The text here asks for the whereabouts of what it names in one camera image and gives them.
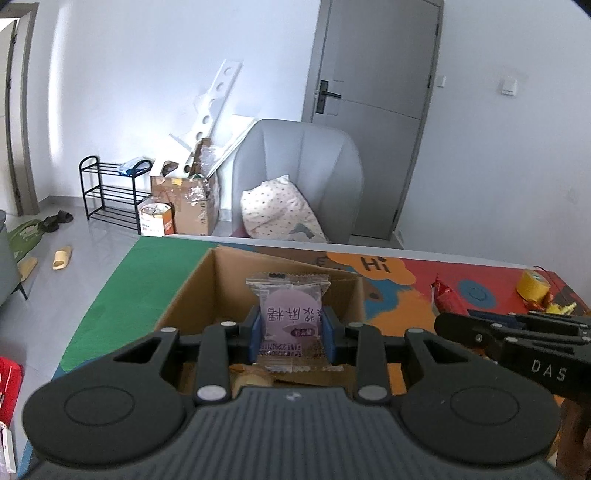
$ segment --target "red snack bag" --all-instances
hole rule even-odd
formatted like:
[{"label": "red snack bag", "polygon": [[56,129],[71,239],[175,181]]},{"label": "red snack bag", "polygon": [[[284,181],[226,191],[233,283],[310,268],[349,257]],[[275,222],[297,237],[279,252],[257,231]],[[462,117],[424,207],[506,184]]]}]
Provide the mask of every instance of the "red snack bag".
[{"label": "red snack bag", "polygon": [[0,421],[7,427],[12,421],[21,383],[21,366],[8,358],[0,357]]},{"label": "red snack bag", "polygon": [[439,279],[439,275],[435,278],[435,283],[431,285],[431,288],[433,289],[433,303],[439,313],[449,312],[470,316],[459,295],[451,287],[445,285]]}]

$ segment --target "yellow slipper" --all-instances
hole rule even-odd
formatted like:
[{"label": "yellow slipper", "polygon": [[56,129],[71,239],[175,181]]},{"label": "yellow slipper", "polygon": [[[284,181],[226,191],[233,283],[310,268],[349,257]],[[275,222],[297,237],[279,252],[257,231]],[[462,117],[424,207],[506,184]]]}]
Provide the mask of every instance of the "yellow slipper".
[{"label": "yellow slipper", "polygon": [[56,252],[56,256],[53,260],[54,270],[63,270],[70,263],[70,257],[72,256],[72,247],[60,248]]},{"label": "yellow slipper", "polygon": [[35,257],[28,257],[18,263],[18,271],[21,273],[21,282],[25,281],[31,275],[33,268],[37,266]]}]

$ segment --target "black metal shoe rack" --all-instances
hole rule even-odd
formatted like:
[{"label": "black metal shoe rack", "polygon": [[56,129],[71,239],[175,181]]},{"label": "black metal shoe rack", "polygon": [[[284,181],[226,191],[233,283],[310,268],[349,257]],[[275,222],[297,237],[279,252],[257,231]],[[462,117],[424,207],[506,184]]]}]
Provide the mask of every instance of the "black metal shoe rack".
[{"label": "black metal shoe rack", "polygon": [[[147,160],[141,160],[136,163],[133,172],[129,177],[121,176],[117,172],[116,163],[104,163],[96,155],[86,157],[80,162],[80,186],[82,187],[82,198],[84,198],[84,207],[86,209],[86,219],[91,218],[101,220],[102,222],[112,223],[114,225],[123,226],[137,230],[138,235],[141,235],[141,228],[139,225],[139,211],[138,205],[150,196],[150,192],[142,192],[136,188],[135,179],[145,175],[151,170],[150,168],[139,168],[141,164],[145,164]],[[84,182],[84,174],[90,175],[90,188],[87,189]],[[131,188],[121,186],[111,186],[104,182],[104,176],[114,176],[121,179],[128,178],[131,180]],[[100,206],[94,210],[89,210],[88,199],[99,199]],[[128,205],[132,208],[119,208],[119,206]]]}]

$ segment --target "green carpet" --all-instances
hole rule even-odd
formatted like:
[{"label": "green carpet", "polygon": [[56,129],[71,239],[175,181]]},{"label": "green carpet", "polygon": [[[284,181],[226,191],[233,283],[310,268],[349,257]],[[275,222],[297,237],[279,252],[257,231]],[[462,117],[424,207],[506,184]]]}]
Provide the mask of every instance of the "green carpet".
[{"label": "green carpet", "polygon": [[140,237],[80,322],[61,359],[63,371],[150,333],[211,247],[215,244]]},{"label": "green carpet", "polygon": [[39,222],[40,220],[29,220],[8,232],[10,250],[17,262],[20,262],[41,241],[43,232],[37,227]]}]

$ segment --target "polka dot pillow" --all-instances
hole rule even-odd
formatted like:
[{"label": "polka dot pillow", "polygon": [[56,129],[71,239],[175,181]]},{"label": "polka dot pillow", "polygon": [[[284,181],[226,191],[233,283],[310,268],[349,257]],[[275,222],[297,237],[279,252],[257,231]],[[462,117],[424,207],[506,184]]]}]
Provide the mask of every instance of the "polka dot pillow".
[{"label": "polka dot pillow", "polygon": [[314,212],[289,175],[242,192],[240,204],[244,227],[253,238],[327,242]]}]

